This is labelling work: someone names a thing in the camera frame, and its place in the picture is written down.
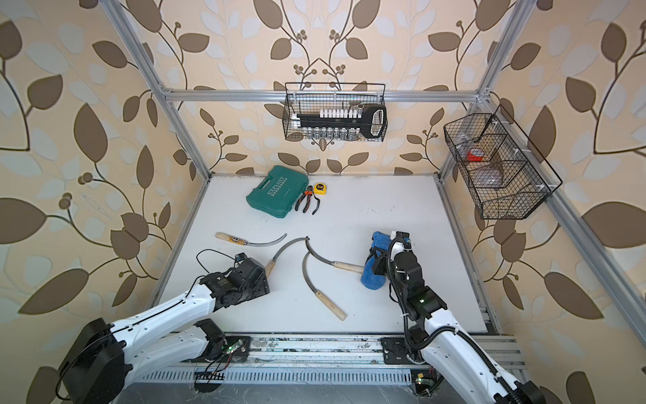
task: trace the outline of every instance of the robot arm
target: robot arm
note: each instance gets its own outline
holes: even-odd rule
[[[393,236],[386,275],[405,314],[409,359],[423,359],[435,367],[469,404],[545,404],[533,382],[520,384],[498,365],[458,323],[446,303],[424,285],[408,234],[397,232]],[[408,319],[417,323],[410,330]],[[411,334],[424,337],[418,341]]]
[[[210,273],[191,288],[164,303],[132,317],[106,324],[88,323],[59,367],[74,404],[108,404],[127,385],[157,369],[206,357],[215,360],[241,347],[228,344],[224,333],[210,320],[185,331],[169,332],[220,308],[269,293],[265,268],[244,254],[238,266]]]

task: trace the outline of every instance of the wall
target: wall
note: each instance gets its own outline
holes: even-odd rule
[[[494,88],[642,293],[644,6],[538,1]],[[503,331],[516,336],[547,402],[642,402],[646,352],[549,209],[483,221],[457,173],[447,187]]]
[[[645,18],[643,1],[555,1],[532,14],[494,89],[536,128],[566,196],[642,296]]]
[[[52,401],[81,327],[144,308],[202,185],[173,161],[169,122],[95,7],[0,2],[6,403]]]
[[[512,6],[488,1],[476,12],[472,0],[122,3],[167,87],[231,90],[364,80],[398,90],[475,89]]]

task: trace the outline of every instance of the black tool holder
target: black tool holder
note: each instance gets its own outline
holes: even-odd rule
[[[385,84],[305,84],[285,83],[286,140],[383,142],[388,126]]]
[[[509,135],[508,116],[498,107],[493,114],[470,114],[444,126],[446,144],[482,219],[527,218],[563,183],[520,126],[527,144]],[[541,174],[528,154],[552,178]]]

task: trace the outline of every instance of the green toolbox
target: green toolbox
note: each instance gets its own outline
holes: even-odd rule
[[[308,183],[307,175],[275,165],[260,185],[247,195],[247,203],[254,209],[283,218],[293,209],[294,202]]]

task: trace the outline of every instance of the white table surface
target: white table surface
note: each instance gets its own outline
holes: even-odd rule
[[[187,240],[179,254],[161,301],[185,292],[204,275],[195,255],[212,248],[229,255],[244,252],[263,265],[283,243],[310,237],[312,248],[329,260],[362,265],[374,231],[410,233],[426,285],[447,303],[470,332],[486,331],[480,308],[431,176],[312,176],[310,184],[328,186],[316,215],[291,211],[275,218],[251,208],[245,197],[262,178],[216,176],[211,180]],[[271,247],[238,246],[218,240],[222,231],[250,242],[268,242],[287,233]],[[314,286],[348,315],[340,321],[307,287],[302,260],[307,249],[296,243],[281,254],[269,277],[268,295],[220,309],[211,318],[225,332],[401,333],[399,306],[388,298],[388,282],[373,291],[360,274],[336,269],[310,256],[307,271]],[[232,261],[206,251],[200,260],[209,271],[225,272]]]

